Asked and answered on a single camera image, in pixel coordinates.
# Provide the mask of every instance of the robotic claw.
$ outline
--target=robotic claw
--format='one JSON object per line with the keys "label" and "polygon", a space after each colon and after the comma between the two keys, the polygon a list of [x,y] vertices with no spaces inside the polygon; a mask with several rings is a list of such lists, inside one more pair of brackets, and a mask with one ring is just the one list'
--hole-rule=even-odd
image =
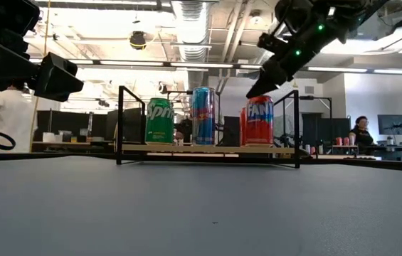
{"label": "robotic claw", "polygon": [[[293,79],[293,75],[338,39],[346,43],[348,32],[358,28],[388,0],[280,0],[275,6],[278,26],[259,37],[259,48],[274,53],[260,69],[259,78],[246,95],[263,95]],[[275,37],[285,24],[290,36]]]}

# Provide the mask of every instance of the fanta logo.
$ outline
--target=fanta logo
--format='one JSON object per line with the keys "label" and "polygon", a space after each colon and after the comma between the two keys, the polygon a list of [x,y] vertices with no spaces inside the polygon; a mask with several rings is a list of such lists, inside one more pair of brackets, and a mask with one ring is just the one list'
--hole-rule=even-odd
{"label": "fanta logo", "polygon": [[251,104],[248,105],[248,120],[267,119],[273,114],[272,104]]}
{"label": "fanta logo", "polygon": [[160,106],[154,107],[154,105],[149,105],[147,116],[150,120],[153,120],[155,117],[166,117],[172,119],[174,117],[174,112],[168,107],[162,108]]}

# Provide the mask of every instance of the green soda can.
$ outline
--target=green soda can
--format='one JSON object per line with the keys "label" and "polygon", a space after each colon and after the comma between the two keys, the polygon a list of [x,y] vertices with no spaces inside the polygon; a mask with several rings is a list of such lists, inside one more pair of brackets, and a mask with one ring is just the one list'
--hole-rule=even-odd
{"label": "green soda can", "polygon": [[174,143],[174,110],[167,99],[152,98],[147,110],[147,144]]}

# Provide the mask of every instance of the blue soda can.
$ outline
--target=blue soda can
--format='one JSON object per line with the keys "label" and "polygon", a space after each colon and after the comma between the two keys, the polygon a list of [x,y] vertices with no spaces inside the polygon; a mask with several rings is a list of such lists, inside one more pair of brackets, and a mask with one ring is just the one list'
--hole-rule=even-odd
{"label": "blue soda can", "polygon": [[210,87],[193,90],[193,144],[215,144],[215,90]]}

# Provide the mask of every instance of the gray table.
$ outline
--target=gray table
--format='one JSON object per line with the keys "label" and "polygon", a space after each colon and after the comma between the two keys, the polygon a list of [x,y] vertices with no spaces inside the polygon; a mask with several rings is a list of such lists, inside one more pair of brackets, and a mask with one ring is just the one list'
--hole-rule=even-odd
{"label": "gray table", "polygon": [[402,171],[0,161],[4,255],[402,255]]}

